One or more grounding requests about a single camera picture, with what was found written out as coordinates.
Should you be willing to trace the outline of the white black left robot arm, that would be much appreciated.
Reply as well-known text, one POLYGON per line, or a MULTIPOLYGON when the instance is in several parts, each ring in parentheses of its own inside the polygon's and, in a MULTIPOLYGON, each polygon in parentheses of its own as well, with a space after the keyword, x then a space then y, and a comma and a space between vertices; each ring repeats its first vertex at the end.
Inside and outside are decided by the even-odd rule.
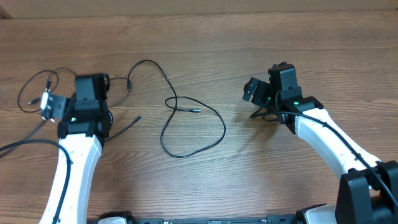
POLYGON ((57 168, 41 223, 86 223, 91 183, 113 117, 106 100, 67 98, 45 92, 43 119, 60 119, 59 141, 42 140, 59 149, 57 168))

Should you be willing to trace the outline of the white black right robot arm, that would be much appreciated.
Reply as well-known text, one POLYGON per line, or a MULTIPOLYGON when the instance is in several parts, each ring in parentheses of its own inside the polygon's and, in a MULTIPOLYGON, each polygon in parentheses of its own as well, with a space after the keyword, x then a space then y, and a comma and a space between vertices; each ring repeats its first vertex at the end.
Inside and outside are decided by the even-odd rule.
POLYGON ((383 162, 356 144, 314 97, 301 96, 294 82, 251 78, 243 99, 264 109, 251 116, 277 116, 293 134, 307 142, 339 179, 335 205, 298 210, 278 223, 397 223, 397 161, 383 162))

